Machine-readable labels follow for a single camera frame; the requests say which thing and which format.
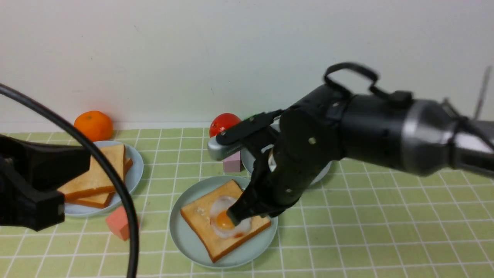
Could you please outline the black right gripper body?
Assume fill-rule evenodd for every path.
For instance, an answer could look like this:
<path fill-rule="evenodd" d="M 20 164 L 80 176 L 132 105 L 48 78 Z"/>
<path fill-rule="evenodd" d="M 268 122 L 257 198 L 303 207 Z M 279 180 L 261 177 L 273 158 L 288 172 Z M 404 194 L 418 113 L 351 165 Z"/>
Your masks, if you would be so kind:
<path fill-rule="evenodd" d="M 325 113 L 290 108 L 259 113 L 250 124 L 279 116 L 279 133 L 270 151 L 254 164 L 247 187 L 247 215 L 278 215 L 293 206 L 332 160 L 342 158 L 340 121 Z"/>

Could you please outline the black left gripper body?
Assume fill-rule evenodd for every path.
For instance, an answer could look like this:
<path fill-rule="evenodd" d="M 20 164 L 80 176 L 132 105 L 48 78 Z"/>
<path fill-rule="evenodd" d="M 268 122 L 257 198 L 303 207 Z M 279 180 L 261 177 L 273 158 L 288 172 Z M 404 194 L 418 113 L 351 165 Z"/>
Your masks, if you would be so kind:
<path fill-rule="evenodd" d="M 88 171 L 81 146 L 40 144 L 0 136 L 0 224 L 35 232 L 65 220 L 65 183 Z"/>

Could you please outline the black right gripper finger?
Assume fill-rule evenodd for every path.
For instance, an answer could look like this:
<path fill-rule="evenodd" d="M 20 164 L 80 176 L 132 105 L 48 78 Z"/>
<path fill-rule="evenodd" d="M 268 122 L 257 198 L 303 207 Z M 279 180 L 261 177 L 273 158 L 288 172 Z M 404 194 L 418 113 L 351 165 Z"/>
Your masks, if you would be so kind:
<path fill-rule="evenodd" d="M 227 216 L 237 226 L 252 217 L 279 216 L 284 210 L 286 210 L 286 205 L 274 199 L 271 188 L 249 185 L 237 201 L 227 209 Z"/>

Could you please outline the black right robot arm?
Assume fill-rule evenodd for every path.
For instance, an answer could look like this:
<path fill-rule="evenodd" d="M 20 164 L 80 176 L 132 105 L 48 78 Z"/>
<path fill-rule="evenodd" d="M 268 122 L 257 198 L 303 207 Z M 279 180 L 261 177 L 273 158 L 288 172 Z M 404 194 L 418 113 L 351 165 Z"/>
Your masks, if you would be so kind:
<path fill-rule="evenodd" d="M 343 158 L 416 176 L 444 168 L 493 177 L 493 137 L 448 102 L 339 93 L 317 87 L 288 109 L 241 123 L 254 155 L 249 185 L 227 215 L 235 225 L 294 206 L 318 174 Z"/>

